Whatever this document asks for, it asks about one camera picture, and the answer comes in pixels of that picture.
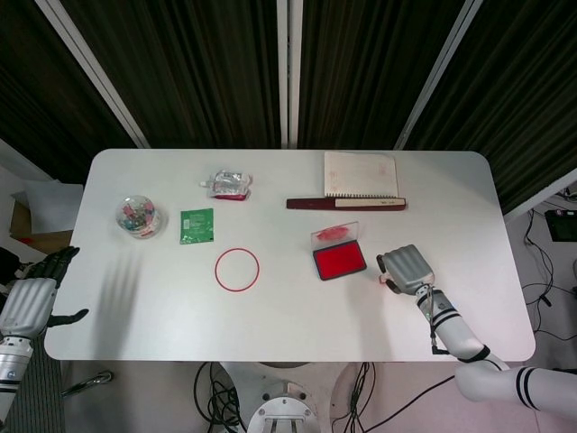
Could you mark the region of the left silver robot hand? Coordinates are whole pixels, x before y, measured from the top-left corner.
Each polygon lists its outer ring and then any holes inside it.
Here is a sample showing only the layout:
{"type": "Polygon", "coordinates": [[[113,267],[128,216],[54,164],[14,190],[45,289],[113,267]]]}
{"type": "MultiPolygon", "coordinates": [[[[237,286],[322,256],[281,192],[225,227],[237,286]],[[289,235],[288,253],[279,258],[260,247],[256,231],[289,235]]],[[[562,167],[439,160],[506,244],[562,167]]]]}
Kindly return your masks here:
{"type": "Polygon", "coordinates": [[[2,337],[32,340],[46,328],[71,325],[88,314],[88,309],[72,315],[53,314],[60,285],[79,252],[78,247],[67,246],[30,264],[22,278],[8,280],[12,288],[1,308],[2,337]]]}

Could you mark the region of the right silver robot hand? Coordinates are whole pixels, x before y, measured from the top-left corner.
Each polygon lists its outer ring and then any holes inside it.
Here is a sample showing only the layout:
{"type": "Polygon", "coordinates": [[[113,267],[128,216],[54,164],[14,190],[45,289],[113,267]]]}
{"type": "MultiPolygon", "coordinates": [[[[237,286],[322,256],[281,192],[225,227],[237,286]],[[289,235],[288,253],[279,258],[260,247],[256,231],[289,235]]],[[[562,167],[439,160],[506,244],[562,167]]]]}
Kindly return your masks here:
{"type": "Polygon", "coordinates": [[[379,254],[376,261],[381,272],[380,284],[396,294],[415,296],[421,288],[432,288],[435,284],[432,268],[413,244],[379,254]]]}

